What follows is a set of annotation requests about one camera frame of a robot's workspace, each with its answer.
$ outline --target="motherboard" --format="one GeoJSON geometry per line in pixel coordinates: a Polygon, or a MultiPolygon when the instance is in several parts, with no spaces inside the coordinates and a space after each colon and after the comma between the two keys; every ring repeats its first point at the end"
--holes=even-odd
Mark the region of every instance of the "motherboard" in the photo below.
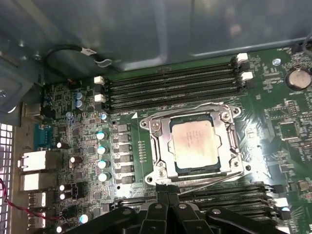
{"type": "Polygon", "coordinates": [[[66,221],[31,220],[30,230],[61,233],[139,208],[156,184],[173,184],[202,212],[218,204],[311,233],[310,68],[286,47],[44,86],[34,149],[49,168],[27,155],[24,190],[30,207],[66,221]]]}

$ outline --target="cable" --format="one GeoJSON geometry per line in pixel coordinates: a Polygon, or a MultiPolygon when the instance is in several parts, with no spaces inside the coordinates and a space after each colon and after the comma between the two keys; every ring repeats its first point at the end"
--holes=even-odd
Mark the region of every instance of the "cable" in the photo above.
{"type": "Polygon", "coordinates": [[[32,216],[36,216],[36,217],[39,217],[39,218],[43,218],[43,219],[46,219],[46,220],[51,220],[51,221],[54,221],[54,220],[63,220],[62,217],[45,217],[43,216],[42,214],[39,214],[39,213],[36,213],[36,212],[33,212],[25,207],[21,207],[21,206],[17,206],[15,205],[13,202],[9,201],[9,198],[8,198],[8,195],[7,195],[7,188],[6,188],[6,185],[4,183],[4,181],[0,178],[0,184],[2,186],[2,196],[4,197],[4,202],[6,202],[9,206],[11,207],[14,207],[20,211],[24,211],[26,213],[28,213],[29,215],[32,215],[32,216]]]}
{"type": "Polygon", "coordinates": [[[308,44],[308,41],[311,39],[311,37],[312,37],[312,32],[310,32],[307,35],[307,37],[305,38],[305,40],[303,41],[303,44],[302,44],[302,50],[310,57],[312,57],[312,52],[307,49],[307,44],[308,44]]]}
{"type": "Polygon", "coordinates": [[[46,67],[47,69],[49,69],[52,73],[56,74],[57,76],[59,76],[63,79],[67,79],[67,80],[69,80],[69,77],[67,75],[65,75],[60,70],[52,67],[48,62],[48,58],[52,54],[54,54],[55,52],[58,52],[58,51],[63,51],[63,50],[78,51],[78,52],[80,52],[80,53],[82,53],[88,57],[91,57],[91,58],[93,58],[95,64],[101,68],[104,68],[104,67],[111,65],[113,62],[111,59],[103,58],[96,51],[93,51],[93,50],[87,49],[87,48],[83,48],[81,46],[71,45],[71,44],[56,45],[52,49],[50,49],[48,51],[48,53],[46,54],[46,56],[43,58],[43,66],[46,67]]]}

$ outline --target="white connector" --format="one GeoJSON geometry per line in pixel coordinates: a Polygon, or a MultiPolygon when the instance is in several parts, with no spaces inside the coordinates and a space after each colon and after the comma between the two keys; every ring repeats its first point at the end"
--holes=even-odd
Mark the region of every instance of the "white connector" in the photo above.
{"type": "Polygon", "coordinates": [[[94,84],[105,84],[105,80],[102,76],[94,77],[94,84]]]}
{"type": "Polygon", "coordinates": [[[94,101],[95,102],[105,102],[106,98],[103,94],[96,94],[96,95],[94,95],[94,101]]]}
{"type": "Polygon", "coordinates": [[[240,77],[242,78],[242,81],[247,81],[250,80],[252,78],[254,78],[253,73],[252,72],[243,72],[240,77]]]}
{"type": "Polygon", "coordinates": [[[240,53],[236,56],[237,63],[245,62],[248,60],[247,53],[240,53]]]}

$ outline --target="screw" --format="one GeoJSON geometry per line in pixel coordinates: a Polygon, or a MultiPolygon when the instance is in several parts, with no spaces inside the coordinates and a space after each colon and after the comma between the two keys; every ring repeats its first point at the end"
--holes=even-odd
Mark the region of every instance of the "screw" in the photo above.
{"type": "Polygon", "coordinates": [[[157,204],[157,205],[155,205],[155,208],[156,208],[156,209],[161,209],[161,208],[162,208],[162,205],[157,204]]]}
{"type": "Polygon", "coordinates": [[[185,205],[185,204],[183,204],[183,203],[182,203],[182,204],[179,204],[179,208],[180,208],[180,209],[185,209],[186,207],[187,207],[187,205],[185,205]]]}
{"type": "Polygon", "coordinates": [[[6,97],[6,91],[4,89],[0,89],[0,98],[6,97]]]}
{"type": "Polygon", "coordinates": [[[131,214],[131,211],[130,210],[125,210],[124,212],[122,212],[123,215],[129,215],[131,214]]]}
{"type": "Polygon", "coordinates": [[[281,62],[282,62],[282,60],[280,58],[275,58],[275,59],[273,59],[272,64],[274,66],[279,66],[279,65],[281,65],[281,62]]]}
{"type": "Polygon", "coordinates": [[[154,129],[158,129],[158,127],[159,127],[159,123],[153,123],[153,125],[152,125],[152,127],[154,128],[154,129]]]}
{"type": "Polygon", "coordinates": [[[41,56],[39,55],[39,53],[34,54],[33,58],[34,60],[37,60],[37,61],[41,60],[41,56]]]}
{"type": "Polygon", "coordinates": [[[213,209],[212,212],[213,212],[215,215],[221,214],[221,210],[219,210],[219,209],[213,209]]]}
{"type": "Polygon", "coordinates": [[[228,121],[228,120],[230,120],[230,115],[229,115],[229,113],[223,112],[223,113],[221,114],[221,119],[222,119],[223,121],[228,121]]]}

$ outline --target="microchip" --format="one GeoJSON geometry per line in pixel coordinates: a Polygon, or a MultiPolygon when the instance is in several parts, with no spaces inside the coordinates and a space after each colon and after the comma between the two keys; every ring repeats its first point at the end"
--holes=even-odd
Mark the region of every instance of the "microchip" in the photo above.
{"type": "Polygon", "coordinates": [[[97,124],[102,123],[101,118],[97,117],[97,118],[96,118],[96,123],[97,123],[97,124]]]}
{"type": "Polygon", "coordinates": [[[299,181],[298,186],[300,190],[308,190],[309,189],[309,183],[307,181],[299,181]]]}
{"type": "Polygon", "coordinates": [[[119,133],[127,132],[129,131],[129,125],[128,124],[118,125],[117,129],[119,133]]]}
{"type": "Polygon", "coordinates": [[[76,172],[76,179],[81,179],[81,178],[82,178],[82,173],[76,172]]]}
{"type": "Polygon", "coordinates": [[[88,107],[87,108],[87,112],[88,113],[92,113],[94,111],[94,108],[92,106],[88,107]]]}
{"type": "Polygon", "coordinates": [[[117,179],[116,180],[116,184],[132,184],[134,183],[136,180],[135,180],[135,177],[134,176],[125,176],[121,179],[117,179]]]}
{"type": "Polygon", "coordinates": [[[78,137],[79,134],[80,134],[79,129],[74,129],[74,130],[73,130],[73,137],[78,137]]]}
{"type": "Polygon", "coordinates": [[[295,122],[280,123],[282,140],[297,139],[298,133],[295,122]]]}
{"type": "Polygon", "coordinates": [[[120,169],[115,169],[115,173],[130,173],[130,172],[134,172],[134,167],[132,165],[121,166],[120,169]]]}
{"type": "Polygon", "coordinates": [[[119,145],[119,148],[114,149],[114,153],[127,153],[131,149],[129,144],[119,145]]]}
{"type": "Polygon", "coordinates": [[[102,199],[102,193],[101,192],[95,192],[93,194],[93,197],[95,200],[101,200],[102,199]]]}
{"type": "Polygon", "coordinates": [[[105,212],[105,213],[107,213],[107,212],[109,212],[110,210],[109,210],[109,204],[103,204],[103,211],[105,212]]]}
{"type": "Polygon", "coordinates": [[[217,140],[210,121],[176,124],[172,127],[172,139],[178,168],[200,168],[218,163],[217,140]]]}
{"type": "Polygon", "coordinates": [[[100,216],[100,208],[95,208],[93,209],[93,216],[95,217],[99,217],[100,216]]]}
{"type": "Polygon", "coordinates": [[[132,161],[133,161],[132,155],[121,155],[120,158],[115,158],[114,159],[115,163],[132,162],[132,161]]]}
{"type": "Polygon", "coordinates": [[[62,94],[58,94],[58,95],[55,95],[55,100],[62,100],[63,99],[63,96],[62,94]]]}
{"type": "Polygon", "coordinates": [[[113,139],[113,143],[128,142],[129,139],[130,139],[130,136],[128,134],[118,135],[113,139]]]}
{"type": "Polygon", "coordinates": [[[94,154],[95,153],[95,149],[93,146],[88,148],[88,154],[94,154]]]}
{"type": "Polygon", "coordinates": [[[58,127],[58,132],[59,133],[66,132],[66,126],[59,126],[58,127]]]}

